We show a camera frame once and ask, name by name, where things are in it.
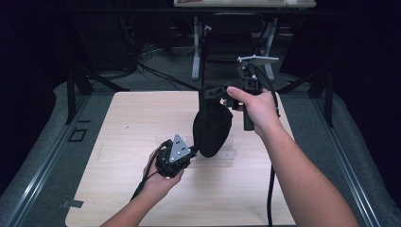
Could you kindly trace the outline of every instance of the black cable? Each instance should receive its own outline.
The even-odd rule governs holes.
[[[133,193],[133,195],[132,195],[132,197],[131,197],[131,201],[132,201],[135,197],[137,197],[137,196],[139,195],[139,193],[142,191],[142,188],[144,187],[145,182],[146,182],[151,176],[153,176],[154,174],[156,174],[156,173],[158,173],[158,172],[160,171],[160,170],[159,170],[159,171],[156,171],[156,172],[152,173],[150,176],[148,176],[148,174],[149,174],[149,172],[150,172],[150,168],[151,168],[151,166],[153,165],[154,159],[155,159],[155,158],[157,157],[157,155],[160,153],[160,151],[162,150],[162,148],[165,147],[165,146],[168,144],[168,142],[169,142],[168,140],[167,140],[167,141],[164,141],[164,143],[162,143],[162,145],[160,145],[160,147],[158,147],[158,148],[154,151],[153,155],[151,156],[151,158],[150,158],[150,160],[149,160],[147,170],[146,170],[144,176],[142,177],[142,181],[141,181],[141,183],[139,183],[138,187],[136,188],[135,192]]]
[[[187,87],[187,88],[189,88],[189,89],[191,89],[191,90],[193,90],[193,91],[198,91],[198,90],[199,90],[199,89],[198,89],[197,87],[195,87],[195,86],[192,86],[192,85],[190,85],[190,84],[188,84],[188,83],[185,83],[185,82],[183,82],[183,81],[181,81],[181,80],[179,80],[179,79],[176,79],[176,78],[174,78],[174,77],[172,77],[172,76],[170,76],[170,75],[168,75],[168,74],[165,74],[165,73],[162,73],[162,72],[157,71],[157,70],[155,70],[155,69],[152,69],[152,68],[150,68],[150,67],[144,65],[143,63],[138,63],[138,65],[141,66],[144,70],[146,70],[146,71],[152,73],[153,75],[155,75],[155,76],[157,76],[157,77],[160,77],[160,78],[165,79],[165,80],[167,80],[167,81],[172,81],[172,82],[181,84],[182,86],[185,86],[185,87]]]
[[[273,84],[271,83],[271,81],[268,78],[268,76],[266,75],[266,73],[259,66],[255,65],[253,63],[249,63],[249,65],[253,66],[255,69],[257,69],[265,77],[265,79],[266,79],[266,81],[268,83],[269,89],[271,91],[271,95],[273,96],[273,100],[274,100],[274,105],[276,107],[277,116],[280,117],[279,108],[278,108],[278,99],[277,99],[277,95],[275,93]],[[272,218],[271,218],[271,198],[272,198],[272,194],[273,194],[274,178],[275,178],[275,170],[274,170],[273,165],[271,165],[269,191],[268,191],[268,201],[267,201],[267,212],[268,212],[269,227],[272,227],[272,225],[273,225]]]
[[[268,211],[268,222],[269,222],[269,227],[273,226],[273,222],[271,219],[271,197],[273,195],[273,187],[274,187],[274,177],[275,177],[275,171],[273,166],[271,166],[270,169],[270,182],[269,182],[269,192],[268,192],[268,203],[267,203],[267,211]]]

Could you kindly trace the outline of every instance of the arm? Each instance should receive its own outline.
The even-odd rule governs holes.
[[[149,174],[157,171],[155,163],[156,161],[153,161],[151,164]],[[101,226],[138,226],[149,210],[164,198],[168,191],[180,181],[182,175],[183,170],[177,174],[177,176],[170,179],[166,179],[158,173],[154,174],[145,182],[144,188],[137,197],[130,201]]]
[[[298,226],[357,226],[337,188],[285,131],[270,92],[252,96],[234,87],[228,94],[246,107],[254,130],[268,150],[289,211]]]

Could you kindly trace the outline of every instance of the light wood tabletop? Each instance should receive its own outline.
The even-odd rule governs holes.
[[[281,101],[280,119],[292,136]],[[197,92],[116,93],[70,207],[67,226],[98,226],[126,205],[153,150],[179,134],[193,145]],[[243,130],[242,113],[218,154],[191,160],[182,180],[143,219],[142,226],[266,225],[270,158],[254,131]],[[272,219],[294,224],[275,181]]]
[[[315,0],[174,0],[175,7],[314,8]]]

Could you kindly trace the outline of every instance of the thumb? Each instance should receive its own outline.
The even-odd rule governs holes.
[[[227,88],[227,93],[230,97],[238,100],[239,102],[242,102],[246,106],[251,103],[251,100],[253,98],[251,94],[248,94],[236,87],[231,87],[231,86]]]

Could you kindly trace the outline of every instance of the handle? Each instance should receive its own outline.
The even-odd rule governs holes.
[[[244,113],[244,131],[253,131],[253,122],[248,116],[247,108],[243,106]]]

